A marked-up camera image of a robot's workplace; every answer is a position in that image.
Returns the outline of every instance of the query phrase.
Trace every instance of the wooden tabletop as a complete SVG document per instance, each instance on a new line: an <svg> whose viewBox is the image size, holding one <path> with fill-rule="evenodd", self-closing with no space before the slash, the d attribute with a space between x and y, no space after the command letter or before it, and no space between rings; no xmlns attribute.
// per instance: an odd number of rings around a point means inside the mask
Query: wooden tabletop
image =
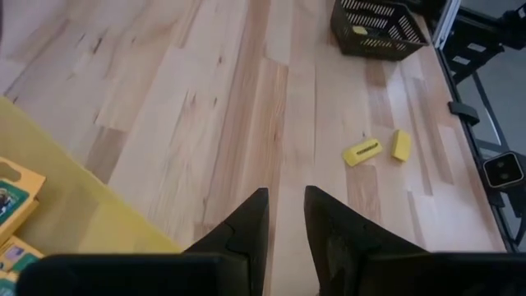
<svg viewBox="0 0 526 296"><path fill-rule="evenodd" d="M429 251L504 251L434 49L344 57L331 1L4 0L0 88L183 246L268 187L268 294L317 291L306 185Z"/></svg>

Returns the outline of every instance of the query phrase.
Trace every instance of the white label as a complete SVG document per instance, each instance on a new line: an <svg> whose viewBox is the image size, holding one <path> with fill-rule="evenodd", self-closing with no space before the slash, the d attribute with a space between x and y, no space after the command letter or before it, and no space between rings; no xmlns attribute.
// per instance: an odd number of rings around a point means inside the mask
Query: white label
<svg viewBox="0 0 526 296"><path fill-rule="evenodd" d="M468 49L478 51L479 53L483 53L486 50L485 47L483 47L482 45L478 45L478 44L470 44L468 45Z"/></svg>
<svg viewBox="0 0 526 296"><path fill-rule="evenodd" d="M471 62L471 61L468 60L467 58L462 58L462 57L459 57L459 56L454 57L453 60L454 60L455 62L461 63L461 64L463 64L463 65L467 65L467 64L469 64L469 62Z"/></svg>

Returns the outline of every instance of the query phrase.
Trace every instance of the black metal frame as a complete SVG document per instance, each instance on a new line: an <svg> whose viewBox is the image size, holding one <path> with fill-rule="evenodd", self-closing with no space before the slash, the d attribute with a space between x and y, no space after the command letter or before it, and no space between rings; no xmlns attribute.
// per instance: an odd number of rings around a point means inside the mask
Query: black metal frame
<svg viewBox="0 0 526 296"><path fill-rule="evenodd" d="M469 8L461 7L454 20L448 43L444 47L450 69L454 71L455 83L476 73L497 54L505 51L505 46L523 49L526 34L518 11L507 12L499 19L483 15Z"/></svg>
<svg viewBox="0 0 526 296"><path fill-rule="evenodd" d="M510 150L510 146L508 145L508 141L506 140L504 136L504 132L502 131L502 127L499 124L498 120L496 120L495 112L493 112L493 108L491 107L490 101L487 98L486 91L484 90L484 86L482 86L482 82L480 80L480 77L478 76L477 72L474 72L472 74L473 80L475 81L475 87L477 87L477 91L480 94L480 99L482 101L482 104L484 105L484 108L486 108L489 117L491 121L493 122L493 126L495 127L496 134L499 137L499 140L501 142L500 145L480 141L478 140L479 144L481 144L481 148L493 150L495 152L506 152Z"/></svg>
<svg viewBox="0 0 526 296"><path fill-rule="evenodd" d="M440 62L440 65L442 67L442 71L444 72L447 85L448 85L448 87L450 89L451 97L456 102L462 102L462 100L460 98L460 95L459 95L459 92L456 89L456 83L454 83L454 79L450 75L450 68L449 68L448 63L447 63L447 57L440 50L436 50L436 55L439 58L439 62ZM487 97L485 98L485 100L486 101L484 102L484 104L485 105L487 104L488 107L490 107L489 109L491 109L491 106L489 106L489 101L487 100ZM484 146L484 147L480 146L479 145L480 144L480 140L477 140L475 138L475 136L473 134L473 129L471 128L471 126L469 126L465 122L461 122L461 123L462 123L462 128L464 130L464 134L465 134L466 138L468 139L469 149L472 152L473 160L475 161L475 164L477 165L479 176L482 179L482 178L484 178L484 176L482 175L482 171L480 170L480 168L482 167L483 157L482 157L482 153L480 151L480 148L487 149L488 147L487 146ZM505 140L503 140L504 137L503 137L502 130L500 129L500 127L497 130L497 132L500 133L499 137L501 137L501 135L502 135L501 141L503 143L505 143L506 146L507 146L507 143L505 142ZM499 192L490 191L490 190L487 190L487 188L485 188L485 189L486 189L486 194L487 194L487 200L488 200L488 202L490 204L490 207L491 207L491 212L493 213L493 215L495 217L495 221L496 221L497 227L498 227L498 229L501 232L501 237L502 237L502 240L503 240L503 242L505 244L506 250L508 252L519 252L519 249L517 248L517 245L515 244L514 237L511 235L510 226L508 225L507 221L505 220L505 216L504 216L504 213L502 211L502 206L504 205L504 202L502 201L502 196L500 195Z"/></svg>

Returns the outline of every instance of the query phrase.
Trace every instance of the wood plank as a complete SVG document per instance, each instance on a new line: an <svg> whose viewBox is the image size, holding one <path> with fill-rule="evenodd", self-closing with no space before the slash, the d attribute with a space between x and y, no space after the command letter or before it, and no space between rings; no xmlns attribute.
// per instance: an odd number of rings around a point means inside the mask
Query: wood plank
<svg viewBox="0 0 526 296"><path fill-rule="evenodd" d="M195 241L194 227L209 229L207 225L212 225L203 222L204 198L209 191L228 106L228 94L236 67L235 57L238 55L244 24L244 4L244 0L228 0L211 1L201 6L195 19L196 27L207 27L208 30L214 28L211 34L215 37L199 39L197 36L201 31L192 30L184 49L177 51L177 46L170 49L165 57L168 61L161 63L162 67L165 64L170 66L158 73L158 79L163 81L157 85L158 94L163 94L168 84L172 83L171 79L178 76L184 76L184 79L170 90L178 92L182 89L187 92L180 92L180 97L166 100L168 104L174 104L171 102L173 100L182 105L177 105L175 113L166 113L167 118L170 117L170 124L162 127L166 133L155 139L165 149L163 157L156 166L146 167L152 171L152 180L160 179L159 189L152 193L147 215L182 246L189 246ZM178 42L179 38L174 37L173 44ZM207 49L207 55L203 55L202 51L195 52L194 47ZM223 57L222 62L217 62L219 57ZM163 106L153 104L151 108L153 112ZM142 119L141 125L144 126L137 127L141 133L127 145L137 156L149 145L142 137L159 132L157 126L150 124L149 118ZM127 179L138 177L124 169L116 171L113 180L115 184L125 184Z"/></svg>
<svg viewBox="0 0 526 296"><path fill-rule="evenodd" d="M110 36L125 33L149 7L163 0L68 0L67 18L91 30L108 31Z"/></svg>
<svg viewBox="0 0 526 296"><path fill-rule="evenodd" d="M493 223L495 218L488 215L487 203L481 203L478 201L480 197L475 195L472 174L469 172L472 171L472 167L466 165L463 149L460 148L454 129L440 126L440 134L446 143L447 161L453 170L456 184L454 194L441 197L445 203L443 211L454 212L457 217L454 223L445 222L444 225L445 228L450 227L452 232L448 238L450 244L454 243L459 250L465 251L482 251L494 247L502 249L502 240Z"/></svg>
<svg viewBox="0 0 526 296"><path fill-rule="evenodd" d="M25 64L0 58L0 93L5 95L16 79L22 74Z"/></svg>
<svg viewBox="0 0 526 296"><path fill-rule="evenodd" d="M122 33L110 30L99 37L102 44L107 35L116 36L107 74L107 99L97 118L98 125L130 131L164 53L172 43L173 32L180 26L180 19L188 13L196 13L194 6L182 3L147 2Z"/></svg>
<svg viewBox="0 0 526 296"><path fill-rule="evenodd" d="M352 96L346 81L348 71L338 66L338 49L318 47L316 52L316 149L315 185L347 204L345 163L342 152L347 135L344 135L341 101Z"/></svg>
<svg viewBox="0 0 526 296"><path fill-rule="evenodd" d="M383 127L395 128L382 61L367 61L366 80L372 122Z"/></svg>
<svg viewBox="0 0 526 296"><path fill-rule="evenodd" d="M381 207L381 226L394 234L415 243L414 225L407 194L407 180L403 166L391 156L395 130L374 126L372 133L385 147L384 152L375 157L378 178L378 197Z"/></svg>
<svg viewBox="0 0 526 296"><path fill-rule="evenodd" d="M413 107L418 108L417 112L422 115L423 126L425 127L424 131L431 140L431 152L441 180L448 184L453 184L454 179L451 173L451 168L447 164L447 161L445 161L446 155L444 143L442 142L438 131L438 122L436 121L435 115L436 109L428 103L430 97L428 96L426 83L414 78L410 78L406 83L412 91L414 91L411 95L411 98L413 99Z"/></svg>
<svg viewBox="0 0 526 296"><path fill-rule="evenodd" d="M409 102L409 93L402 75L402 67L399 64L384 63L385 72L390 73L387 81L387 92L389 93L390 106L396 129L408 132L412 137L411 157L404 164L405 186L411 192L418 195L432 196L431 179L428 172L428 164L424 157L421 137L417 129L417 122L412 105Z"/></svg>
<svg viewBox="0 0 526 296"><path fill-rule="evenodd" d="M268 0L249 2L218 159L210 194L205 199L205 224L219 224L244 201L237 200L236 193L246 151L247 127L252 115L260 60L264 53L269 7Z"/></svg>
<svg viewBox="0 0 526 296"><path fill-rule="evenodd" d="M416 20L421 27L426 27L426 22L421 16L417 17ZM422 32L424 32L428 40L431 39L428 30L422 30ZM459 120L451 115L450 110L447 108L447 103L453 99L445 79L425 79L425 77L444 76L435 49L432 46L426 46L417 51L414 59L419 61L420 67L415 64L413 71L422 73L422 79L426 81L429 95L428 103L434 110L436 120L442 125L453 127Z"/></svg>
<svg viewBox="0 0 526 296"><path fill-rule="evenodd" d="M369 220L382 225L378 176L374 165L346 167L348 206Z"/></svg>
<svg viewBox="0 0 526 296"><path fill-rule="evenodd" d="M179 114L185 102L194 97L197 78L203 73L198 61L181 49L171 48L166 53L108 183L165 231L173 225L165 216L155 216L156 207L151 207L164 181L168 148Z"/></svg>
<svg viewBox="0 0 526 296"><path fill-rule="evenodd" d="M309 295L319 287L308 246L303 199L313 184L316 132L315 46L317 17L295 2L285 106L273 264L265 294Z"/></svg>
<svg viewBox="0 0 526 296"><path fill-rule="evenodd" d="M34 32L65 12L67 0L4 0L0 58L13 58Z"/></svg>
<svg viewBox="0 0 526 296"><path fill-rule="evenodd" d="M418 246L426 249L426 240L424 238L422 226L420 225L420 219L418 218L418 211L417 211L417 207L415 206L414 195L410 191L408 191L408 202L409 202L409 210L411 211L411 219L413 220L414 237L415 237L414 242Z"/></svg>
<svg viewBox="0 0 526 296"><path fill-rule="evenodd" d="M85 167L100 181L108 183L126 139L125 132L101 127L91 147Z"/></svg>
<svg viewBox="0 0 526 296"><path fill-rule="evenodd" d="M288 65L290 61L294 0L271 0L266 28L265 56Z"/></svg>
<svg viewBox="0 0 526 296"><path fill-rule="evenodd" d="M196 18L198 9L201 7L201 4L202 0L193 0L187 2L187 8L184 10L184 13L178 20L179 24L177 25L176 30L173 32L174 46L179 47L180 49L185 46L188 35L190 34L190 29L192 28L192 25L194 25L194 20Z"/></svg>
<svg viewBox="0 0 526 296"><path fill-rule="evenodd" d="M85 138L104 102L104 73L111 52L103 44L99 54L93 54L97 40L97 32L66 22L7 92L82 163L85 147L93 144Z"/></svg>
<svg viewBox="0 0 526 296"><path fill-rule="evenodd" d="M279 175L282 162L284 112L287 96L288 68L263 58L258 75L256 98L247 140L247 153L239 179L238 200L249 197L257 188L270 193L270 227L266 276L271 277L274 264L275 229L279 198Z"/></svg>
<svg viewBox="0 0 526 296"><path fill-rule="evenodd" d="M442 164L445 155L444 147L433 147L436 143L433 142L433 135L430 134L429 131L432 130L431 132L436 132L438 127L433 125L433 123L429 123L427 121L428 118L426 118L424 113L422 113L422 102L419 99L419 94L422 92L418 92L417 86L415 86L415 84L420 84L422 88L423 81L419 81L418 79L414 78L406 78L405 70L403 70L403 76L404 86L408 96L410 118L415 129L415 145L417 147L416 152L419 154L418 157L420 159L420 171L422 172L423 180L429 180L430 187L426 189L427 192L433 192L433 195L435 195L437 194L436 190L439 190L439 187L442 186L444 182L444 179L441 177L439 165L444 165L446 167L446 169L442 170L443 172L450 172L449 165L447 163ZM433 151L438 150L442 152L441 155L436 155L433 153Z"/></svg>

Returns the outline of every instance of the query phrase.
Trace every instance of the yellow object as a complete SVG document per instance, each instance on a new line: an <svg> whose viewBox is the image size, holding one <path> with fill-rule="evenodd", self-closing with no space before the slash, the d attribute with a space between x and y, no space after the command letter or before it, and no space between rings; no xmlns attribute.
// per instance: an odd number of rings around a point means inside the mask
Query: yellow object
<svg viewBox="0 0 526 296"><path fill-rule="evenodd" d="M393 140L392 155L397 160L407 161L411 154L411 136L402 130L396 131Z"/></svg>
<svg viewBox="0 0 526 296"><path fill-rule="evenodd" d="M43 256L34 247L12 236L0 247L0 270L20 274L29 264Z"/></svg>
<svg viewBox="0 0 526 296"><path fill-rule="evenodd" d="M46 176L40 205L16 236L46 255L182 249L0 97L0 156Z"/></svg>
<svg viewBox="0 0 526 296"><path fill-rule="evenodd" d="M46 178L3 157L0 157L0 166L2 168L0 169L0 222L2 223L0 244L2 244L35 210L39 204L36 195Z"/></svg>
<svg viewBox="0 0 526 296"><path fill-rule="evenodd" d="M16 283L18 281L18 274L14 272L8 272L5 279L9 280L12 283Z"/></svg>
<svg viewBox="0 0 526 296"><path fill-rule="evenodd" d="M367 35L367 30L360 25L353 25L353 32L360 35Z"/></svg>
<svg viewBox="0 0 526 296"><path fill-rule="evenodd" d="M382 151L380 142L377 139L369 139L362 144L358 144L344 151L344 160L350 166L355 166Z"/></svg>

